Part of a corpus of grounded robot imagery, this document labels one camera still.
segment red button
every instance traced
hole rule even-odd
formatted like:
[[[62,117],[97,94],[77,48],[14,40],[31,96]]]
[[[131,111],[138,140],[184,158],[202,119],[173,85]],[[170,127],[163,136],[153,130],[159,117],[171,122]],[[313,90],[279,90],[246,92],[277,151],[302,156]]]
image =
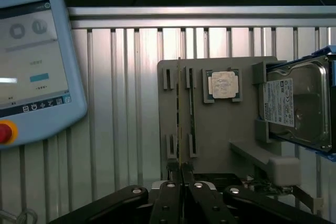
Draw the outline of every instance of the red button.
[[[13,131],[7,124],[0,124],[0,144],[8,142],[12,137]]]

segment emergency stop button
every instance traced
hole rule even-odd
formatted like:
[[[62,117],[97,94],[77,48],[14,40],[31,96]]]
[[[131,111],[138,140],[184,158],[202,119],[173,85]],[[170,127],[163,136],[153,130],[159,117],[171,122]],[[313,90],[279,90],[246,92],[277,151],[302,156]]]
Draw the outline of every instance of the emergency stop button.
[[[7,124],[0,123],[0,144],[7,143],[13,135],[13,131],[11,127],[9,127]]]

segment hard drive label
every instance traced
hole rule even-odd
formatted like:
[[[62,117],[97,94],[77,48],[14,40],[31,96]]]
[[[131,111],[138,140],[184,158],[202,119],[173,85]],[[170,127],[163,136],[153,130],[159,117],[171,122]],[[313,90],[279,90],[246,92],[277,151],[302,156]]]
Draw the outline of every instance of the hard drive label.
[[[293,80],[264,84],[265,121],[294,127]]]

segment touchscreen display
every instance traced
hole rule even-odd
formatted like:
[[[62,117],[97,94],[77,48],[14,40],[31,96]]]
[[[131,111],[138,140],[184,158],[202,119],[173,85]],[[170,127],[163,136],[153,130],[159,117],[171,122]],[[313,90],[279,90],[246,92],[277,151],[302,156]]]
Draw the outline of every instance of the touchscreen display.
[[[0,9],[0,117],[71,102],[68,93],[50,2]]]

